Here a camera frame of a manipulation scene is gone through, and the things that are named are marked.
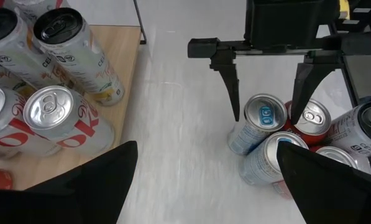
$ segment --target diet coke can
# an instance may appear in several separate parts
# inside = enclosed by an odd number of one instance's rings
[[[8,88],[21,94],[25,98],[29,98],[36,90],[21,80],[8,69],[0,65],[0,88]]]
[[[0,88],[0,150],[4,154],[20,151],[34,156],[49,156],[61,147],[35,134],[24,123],[22,113],[26,99],[20,94]]]
[[[241,162],[240,177],[249,185],[267,185],[283,180],[277,159],[278,143],[291,142],[308,149],[307,144],[297,135],[289,132],[272,134]]]
[[[335,119],[324,143],[351,155],[371,156],[371,102]]]
[[[244,116],[228,135],[229,148],[238,155],[246,155],[267,136],[283,127],[287,112],[277,97],[258,94],[250,98],[244,108]]]
[[[34,26],[40,44],[104,106],[121,100],[124,87],[81,14],[70,8],[48,11]]]
[[[36,89],[50,85],[74,87],[67,72],[40,50],[26,23],[4,8],[0,8],[0,65]]]
[[[114,128],[96,108],[62,86],[49,86],[31,96],[24,119],[35,133],[88,156],[108,150],[114,141]]]
[[[70,7],[66,0],[12,0],[13,3],[34,24],[36,20],[48,11],[61,7]]]
[[[320,102],[310,99],[296,125],[291,124],[291,101],[285,103],[285,106],[288,110],[288,118],[283,127],[284,131],[297,134],[309,146],[321,142],[326,137],[331,117],[329,111]]]

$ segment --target silver can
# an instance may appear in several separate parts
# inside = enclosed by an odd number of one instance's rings
[[[28,85],[25,81],[17,77],[8,69],[0,65],[0,88],[8,88],[21,94],[25,98],[29,98],[36,90]]]
[[[70,7],[66,0],[12,0],[13,3],[35,23],[36,20],[48,11],[61,7]]]
[[[277,159],[278,143],[288,141],[308,149],[297,135],[289,132],[272,134],[240,163],[239,174],[249,185],[267,185],[283,180]]]
[[[351,155],[371,156],[371,102],[335,119],[324,143]]]
[[[0,8],[0,65],[36,89],[50,85],[76,87],[53,57],[41,51],[26,23],[4,8]]]
[[[115,131],[96,108],[75,91],[50,86],[31,96],[24,108],[31,130],[87,156],[108,150]]]
[[[104,106],[119,102],[124,87],[81,14],[70,8],[47,12],[34,26],[40,44]]]
[[[0,151],[11,155],[14,151],[33,156],[49,156],[61,147],[35,134],[25,124],[22,112],[26,99],[20,94],[0,88]]]
[[[238,155],[246,155],[256,148],[268,135],[285,125],[285,105],[277,97],[258,94],[249,99],[244,116],[228,135],[229,148]]]

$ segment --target yellow label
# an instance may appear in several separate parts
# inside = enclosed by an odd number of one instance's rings
[[[113,91],[112,88],[110,88],[110,89],[105,90],[105,91],[103,91],[101,93],[95,93],[91,97],[95,101],[99,101],[99,100],[107,100],[107,101],[109,101],[109,99],[112,98],[112,94],[114,94],[114,91]]]

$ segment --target white surface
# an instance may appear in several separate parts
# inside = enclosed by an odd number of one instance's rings
[[[139,26],[133,0],[67,0],[90,25]]]
[[[207,59],[188,59],[193,37],[241,40],[244,0],[139,0],[149,44],[141,46],[122,141],[139,161],[118,223],[304,223],[294,201],[251,187],[226,145],[234,115]],[[256,93],[291,99],[302,57],[239,57],[242,105]],[[313,96],[333,118],[351,109],[340,71]]]

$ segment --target wooden board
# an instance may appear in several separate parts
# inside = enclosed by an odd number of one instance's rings
[[[119,74],[125,88],[123,99],[114,106],[102,107],[90,100],[100,114],[114,125],[116,130],[115,141],[112,145],[112,148],[114,148],[119,145],[121,140],[135,61],[137,60],[140,28],[91,26],[91,29],[102,45],[110,63]],[[13,174],[15,189],[24,190],[73,169],[90,159],[92,157],[81,156],[74,150],[63,149],[46,158],[18,154],[8,161],[0,161],[0,168]]]

